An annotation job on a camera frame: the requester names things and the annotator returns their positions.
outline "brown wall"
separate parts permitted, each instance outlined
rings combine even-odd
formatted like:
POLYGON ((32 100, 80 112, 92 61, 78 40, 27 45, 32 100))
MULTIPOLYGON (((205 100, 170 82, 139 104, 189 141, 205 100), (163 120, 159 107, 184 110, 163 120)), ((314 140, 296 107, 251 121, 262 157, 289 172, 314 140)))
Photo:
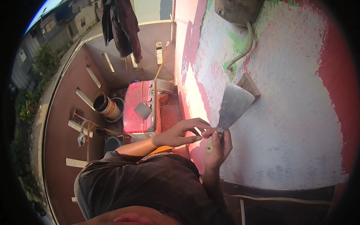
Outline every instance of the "brown wall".
MULTIPOLYGON (((66 158, 86 161, 86 144, 78 147, 79 132, 68 126, 70 110, 78 107, 85 112, 85 118, 101 126, 105 125, 102 116, 92 110, 77 94, 77 88, 91 100, 109 88, 86 47, 82 47, 74 57, 56 91, 46 127, 44 146, 45 178, 49 198, 60 224, 73 224, 84 220, 74 197, 74 180, 81 168, 66 165, 66 158), (89 65, 99 82, 99 89, 86 70, 89 65)), ((90 160, 103 156, 104 138, 93 131, 90 139, 90 160)))
MULTIPOLYGON (((128 56, 128 66, 130 81, 134 80, 152 80, 155 78, 159 68, 156 56, 156 42, 162 43, 162 54, 165 54, 166 42, 171 38, 171 22, 155 21, 150 23, 139 24, 140 32, 138 37, 141 45, 141 54, 143 59, 138 64, 138 67, 143 68, 144 74, 141 76, 140 71, 134 71, 132 61, 128 56)), ((127 71, 125 66, 125 58, 120 58, 120 55, 115 47, 114 40, 105 46, 104 36, 100 36, 86 44, 87 49, 91 53, 96 66, 103 74, 109 88, 117 89, 127 87, 129 85, 127 71), (106 52, 115 70, 115 76, 106 64, 102 53, 106 52)), ((164 80, 174 80, 174 66, 175 66, 175 45, 169 45, 167 48, 166 58, 163 67, 160 70, 158 78, 164 80)))

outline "red washing machine lid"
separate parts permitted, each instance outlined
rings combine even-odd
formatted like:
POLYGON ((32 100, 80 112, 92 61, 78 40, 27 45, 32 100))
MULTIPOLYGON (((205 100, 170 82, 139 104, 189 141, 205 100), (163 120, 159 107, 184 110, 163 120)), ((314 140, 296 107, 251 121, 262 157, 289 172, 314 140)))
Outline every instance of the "red washing machine lid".
POLYGON ((152 94, 150 94, 149 91, 152 90, 152 93, 154 93, 155 88, 156 84, 154 81, 142 81, 129 85, 129 88, 126 92, 123 115, 124 131, 126 133, 132 134, 152 132, 151 128, 153 128, 156 124, 154 110, 155 107, 151 107, 153 112, 146 120, 135 113, 134 109, 140 102, 148 104, 148 99, 152 97, 152 94))

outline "sky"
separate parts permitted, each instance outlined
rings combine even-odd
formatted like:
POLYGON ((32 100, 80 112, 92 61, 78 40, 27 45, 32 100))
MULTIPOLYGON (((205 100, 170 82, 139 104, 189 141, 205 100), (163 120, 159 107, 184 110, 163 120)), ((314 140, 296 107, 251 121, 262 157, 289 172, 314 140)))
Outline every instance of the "sky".
POLYGON ((40 9, 37 11, 37 13, 35 14, 34 18, 32 19, 32 21, 30 22, 29 26, 26 28, 26 32, 27 33, 29 31, 29 29, 37 22, 40 20, 40 16, 42 14, 42 12, 44 11, 44 9, 46 8, 44 13, 47 13, 48 11, 52 10, 55 6, 57 6, 57 4, 61 2, 61 0, 47 0, 41 7, 40 9))

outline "gray t-shirt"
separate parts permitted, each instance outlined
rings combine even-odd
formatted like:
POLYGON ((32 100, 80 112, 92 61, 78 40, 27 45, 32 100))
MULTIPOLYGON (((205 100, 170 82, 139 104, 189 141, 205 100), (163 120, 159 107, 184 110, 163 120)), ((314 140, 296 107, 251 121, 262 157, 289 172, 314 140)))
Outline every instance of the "gray t-shirt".
POLYGON ((112 151, 82 169, 74 192, 86 220, 145 206, 173 215, 181 224, 235 224, 225 202, 209 199, 192 161, 175 154, 137 163, 140 159, 112 151))

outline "metal blade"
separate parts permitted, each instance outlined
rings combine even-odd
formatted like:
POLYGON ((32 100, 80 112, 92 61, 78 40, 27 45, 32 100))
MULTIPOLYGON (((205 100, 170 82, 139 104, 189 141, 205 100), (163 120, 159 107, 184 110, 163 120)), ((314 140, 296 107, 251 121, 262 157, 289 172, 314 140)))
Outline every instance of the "metal blade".
POLYGON ((255 97, 245 89, 227 82, 220 107, 218 129, 227 130, 254 102, 255 97))

